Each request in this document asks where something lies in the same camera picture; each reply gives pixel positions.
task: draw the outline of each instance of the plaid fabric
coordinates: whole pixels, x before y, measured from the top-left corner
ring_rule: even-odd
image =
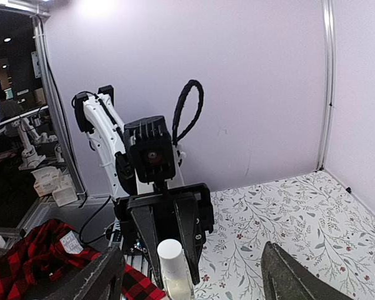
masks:
[[[32,229],[1,257],[0,300],[21,300],[29,285],[37,284],[40,279],[55,281],[62,276],[66,265],[83,269],[100,255],[91,247],[84,247],[80,254],[68,254],[60,239],[69,231],[74,231],[74,228],[51,219]],[[134,272],[131,266],[126,266],[125,275],[127,286],[132,288],[130,291],[122,283],[122,293],[128,299],[161,299],[165,296],[143,274]]]
[[[129,300],[160,300],[165,292],[160,291],[145,275],[126,265],[122,279],[122,294]]]

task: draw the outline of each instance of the white cylinder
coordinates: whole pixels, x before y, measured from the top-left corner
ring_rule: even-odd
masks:
[[[175,239],[166,239],[159,243],[157,253],[162,273],[171,280],[186,278],[186,263],[183,248]]]

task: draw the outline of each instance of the bottle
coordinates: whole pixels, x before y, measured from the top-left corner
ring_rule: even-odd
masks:
[[[159,243],[157,253],[168,298],[194,300],[193,283],[181,243],[175,239],[166,239]]]

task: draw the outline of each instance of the leaf pattern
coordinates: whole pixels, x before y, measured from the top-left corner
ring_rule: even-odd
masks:
[[[211,196],[216,224],[202,252],[196,299],[264,300],[267,241],[349,297],[375,299],[375,218],[328,173]]]

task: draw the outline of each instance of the white tag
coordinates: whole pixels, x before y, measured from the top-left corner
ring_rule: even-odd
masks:
[[[67,252],[68,254],[79,254],[83,250],[81,244],[76,239],[73,231],[69,231],[65,236],[63,236],[60,239],[60,241],[65,249],[65,252]]]

